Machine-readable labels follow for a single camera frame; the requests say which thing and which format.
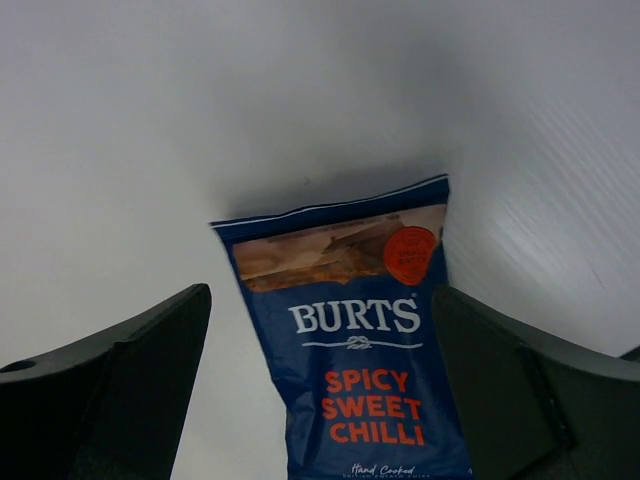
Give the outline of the blue Burts bag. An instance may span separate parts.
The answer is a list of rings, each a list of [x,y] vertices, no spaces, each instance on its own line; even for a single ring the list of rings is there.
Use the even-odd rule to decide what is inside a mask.
[[[291,479],[468,479],[432,319],[449,184],[216,221],[286,408]]]

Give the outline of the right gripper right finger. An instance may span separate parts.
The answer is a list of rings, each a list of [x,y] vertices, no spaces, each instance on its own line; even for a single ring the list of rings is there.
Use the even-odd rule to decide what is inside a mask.
[[[637,349],[581,347],[450,286],[432,307],[475,478],[638,478]]]

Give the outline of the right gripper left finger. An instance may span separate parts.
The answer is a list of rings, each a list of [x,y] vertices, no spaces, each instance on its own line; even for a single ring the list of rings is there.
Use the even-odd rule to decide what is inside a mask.
[[[168,479],[211,311],[206,284],[1,370],[4,479]]]

